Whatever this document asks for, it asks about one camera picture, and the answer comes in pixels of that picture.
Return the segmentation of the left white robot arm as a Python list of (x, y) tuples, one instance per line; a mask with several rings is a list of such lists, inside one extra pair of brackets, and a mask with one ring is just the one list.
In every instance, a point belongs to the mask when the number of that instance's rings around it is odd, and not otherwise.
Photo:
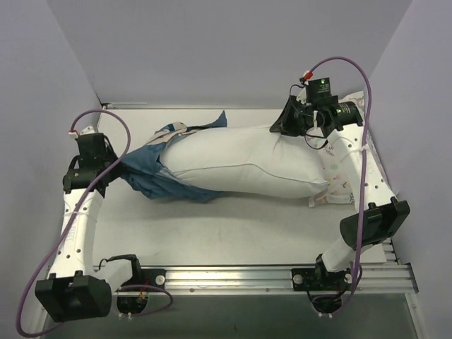
[(122, 166), (103, 133), (86, 128), (76, 142), (79, 154), (63, 178), (62, 241), (48, 276), (35, 286), (36, 298), (56, 323), (105, 317), (114, 292), (121, 286), (136, 290), (143, 282), (134, 254), (111, 257), (104, 268), (94, 269), (97, 217), (107, 187), (120, 176)]

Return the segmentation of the blue cartoon print pillowcase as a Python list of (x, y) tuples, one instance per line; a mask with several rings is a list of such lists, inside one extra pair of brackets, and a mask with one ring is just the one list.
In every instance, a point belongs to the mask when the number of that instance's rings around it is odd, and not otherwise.
[(224, 112), (215, 121), (206, 125), (187, 126), (179, 121), (168, 124), (157, 130), (140, 148), (124, 156), (121, 161), (124, 167), (121, 178), (133, 190), (142, 193), (149, 199), (176, 198), (199, 203), (212, 201), (222, 196), (222, 192), (182, 183), (163, 165), (161, 156), (171, 145), (192, 134), (226, 126), (227, 117)]

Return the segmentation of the white pillow insert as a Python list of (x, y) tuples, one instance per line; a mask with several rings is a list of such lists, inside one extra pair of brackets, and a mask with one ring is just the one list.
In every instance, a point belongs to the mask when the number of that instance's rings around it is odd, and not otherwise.
[(183, 183), (211, 191), (308, 198), (328, 187), (317, 153), (267, 126), (198, 131), (171, 143), (160, 161)]

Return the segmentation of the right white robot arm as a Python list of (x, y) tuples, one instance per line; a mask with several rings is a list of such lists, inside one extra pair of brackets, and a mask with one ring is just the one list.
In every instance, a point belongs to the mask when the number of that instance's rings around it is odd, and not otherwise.
[(315, 284), (328, 289), (338, 272), (357, 264), (362, 253), (392, 237), (410, 213), (386, 183), (367, 143), (367, 121), (353, 102), (332, 95), (329, 78), (312, 79), (307, 73), (298, 88), (306, 97), (289, 95), (271, 132), (285, 136), (308, 136), (312, 129), (331, 146), (355, 198), (355, 215), (340, 221), (339, 239), (316, 260)]

